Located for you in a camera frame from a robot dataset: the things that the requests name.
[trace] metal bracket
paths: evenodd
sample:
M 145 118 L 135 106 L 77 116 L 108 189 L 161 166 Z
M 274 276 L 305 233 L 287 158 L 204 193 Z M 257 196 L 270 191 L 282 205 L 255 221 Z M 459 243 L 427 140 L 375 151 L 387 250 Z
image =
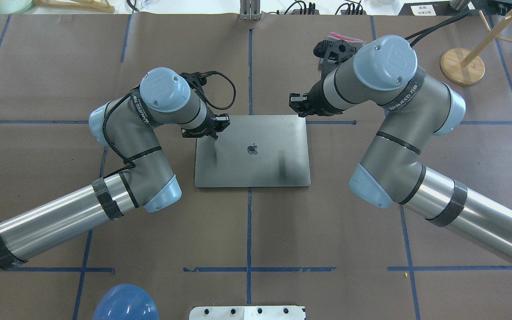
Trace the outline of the metal bracket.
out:
M 189 320 L 305 320 L 305 307 L 300 306 L 228 306 L 196 307 Z
M 240 20 L 260 20 L 260 0 L 240 0 Z

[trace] apple logo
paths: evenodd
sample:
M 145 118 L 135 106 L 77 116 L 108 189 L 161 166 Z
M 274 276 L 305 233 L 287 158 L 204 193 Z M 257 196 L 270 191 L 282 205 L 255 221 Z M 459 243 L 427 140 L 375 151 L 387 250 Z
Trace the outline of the apple logo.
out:
M 258 148 L 258 146 L 256 146 L 256 143 L 254 142 L 252 146 L 248 146 L 248 148 L 246 148 L 246 151 L 251 156 L 256 156 L 256 154 L 258 154 L 258 150 L 256 150 L 256 148 Z

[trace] silver laptop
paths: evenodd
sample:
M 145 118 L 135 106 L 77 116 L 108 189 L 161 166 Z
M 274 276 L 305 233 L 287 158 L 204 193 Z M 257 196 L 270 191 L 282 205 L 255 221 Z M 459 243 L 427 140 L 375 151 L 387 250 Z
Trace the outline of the silver laptop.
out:
M 307 187 L 311 184 L 305 119 L 230 116 L 219 133 L 197 139 L 195 186 Z

